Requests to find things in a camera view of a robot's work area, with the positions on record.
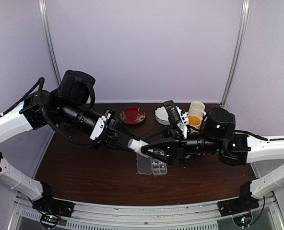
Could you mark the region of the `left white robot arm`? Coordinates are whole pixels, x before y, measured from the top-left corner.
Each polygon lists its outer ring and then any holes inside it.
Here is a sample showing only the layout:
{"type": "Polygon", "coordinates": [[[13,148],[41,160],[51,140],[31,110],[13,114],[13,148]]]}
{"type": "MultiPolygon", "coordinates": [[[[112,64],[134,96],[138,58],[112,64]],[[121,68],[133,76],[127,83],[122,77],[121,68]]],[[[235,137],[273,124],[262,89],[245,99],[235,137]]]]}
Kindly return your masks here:
{"type": "MultiPolygon", "coordinates": [[[[131,133],[114,113],[100,115],[92,110],[95,103],[95,78],[81,71],[68,70],[61,84],[53,91],[44,90],[44,78],[14,105],[0,114],[0,144],[43,126],[50,126],[68,142],[79,146],[137,151],[142,140],[131,133]]],[[[47,212],[58,205],[50,186],[24,175],[10,166],[0,152],[0,180],[47,212]]]]}

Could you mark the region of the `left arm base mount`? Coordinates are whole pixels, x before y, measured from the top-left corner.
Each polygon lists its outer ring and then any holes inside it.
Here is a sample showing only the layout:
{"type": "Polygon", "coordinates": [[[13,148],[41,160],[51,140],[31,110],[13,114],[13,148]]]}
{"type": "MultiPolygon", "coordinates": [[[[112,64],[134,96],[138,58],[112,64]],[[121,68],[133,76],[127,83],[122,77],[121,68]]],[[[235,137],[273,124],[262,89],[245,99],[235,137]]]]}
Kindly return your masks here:
{"type": "Polygon", "coordinates": [[[39,222],[46,229],[54,228],[62,221],[65,221],[65,218],[70,218],[75,206],[73,202],[59,199],[52,199],[51,203],[40,200],[33,201],[30,198],[29,201],[32,208],[40,213],[39,222]]]}

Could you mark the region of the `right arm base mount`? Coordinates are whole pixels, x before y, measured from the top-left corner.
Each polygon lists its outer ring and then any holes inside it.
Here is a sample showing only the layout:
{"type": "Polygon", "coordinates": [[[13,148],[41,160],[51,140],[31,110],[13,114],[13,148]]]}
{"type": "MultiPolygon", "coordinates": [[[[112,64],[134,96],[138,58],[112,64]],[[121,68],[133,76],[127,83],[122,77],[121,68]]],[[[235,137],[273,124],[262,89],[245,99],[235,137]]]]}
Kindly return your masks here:
{"type": "Polygon", "coordinates": [[[221,217],[232,216],[233,222],[240,228],[249,227],[253,221],[251,211],[259,207],[254,198],[234,198],[218,202],[221,217]]]}

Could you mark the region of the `small white pill bottle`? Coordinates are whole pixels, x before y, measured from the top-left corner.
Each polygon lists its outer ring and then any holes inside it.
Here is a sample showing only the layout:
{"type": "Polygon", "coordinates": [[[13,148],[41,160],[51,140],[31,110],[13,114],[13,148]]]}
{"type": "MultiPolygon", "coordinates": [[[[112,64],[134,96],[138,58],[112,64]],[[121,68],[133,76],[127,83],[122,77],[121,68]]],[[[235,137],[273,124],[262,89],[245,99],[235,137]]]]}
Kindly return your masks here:
{"type": "Polygon", "coordinates": [[[149,156],[147,154],[144,154],[141,152],[141,149],[143,146],[148,145],[148,143],[142,141],[142,140],[135,140],[135,139],[130,139],[128,142],[128,148],[130,148],[131,150],[133,150],[134,152],[136,152],[137,154],[149,158],[149,156]]]}

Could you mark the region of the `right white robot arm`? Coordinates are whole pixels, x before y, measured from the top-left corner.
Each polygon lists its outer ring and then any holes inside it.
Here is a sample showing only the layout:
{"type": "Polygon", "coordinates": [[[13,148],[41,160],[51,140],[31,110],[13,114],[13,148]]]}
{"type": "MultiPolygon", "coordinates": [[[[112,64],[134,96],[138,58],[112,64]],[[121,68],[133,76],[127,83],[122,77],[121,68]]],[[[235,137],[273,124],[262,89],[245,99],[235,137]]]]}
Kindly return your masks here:
{"type": "MultiPolygon", "coordinates": [[[[229,166],[246,165],[265,160],[284,159],[284,136],[262,137],[236,129],[236,117],[223,108],[212,108],[204,120],[203,129],[190,128],[184,113],[173,105],[165,105],[168,119],[174,125],[167,136],[141,147],[141,152],[171,164],[196,153],[218,153],[218,160],[229,166]]],[[[284,185],[284,163],[262,178],[243,184],[235,208],[245,211],[253,199],[284,185]]]]}

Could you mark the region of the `clear plastic pill organizer box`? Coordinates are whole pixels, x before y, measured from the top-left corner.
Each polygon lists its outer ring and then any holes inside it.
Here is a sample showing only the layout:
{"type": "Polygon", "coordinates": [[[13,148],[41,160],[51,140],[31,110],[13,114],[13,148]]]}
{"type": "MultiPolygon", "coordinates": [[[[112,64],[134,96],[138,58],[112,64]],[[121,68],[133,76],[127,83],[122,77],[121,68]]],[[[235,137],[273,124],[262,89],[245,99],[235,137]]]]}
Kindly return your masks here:
{"type": "Polygon", "coordinates": [[[167,164],[151,156],[142,153],[136,154],[137,174],[142,175],[166,175],[168,172],[167,164]]]}

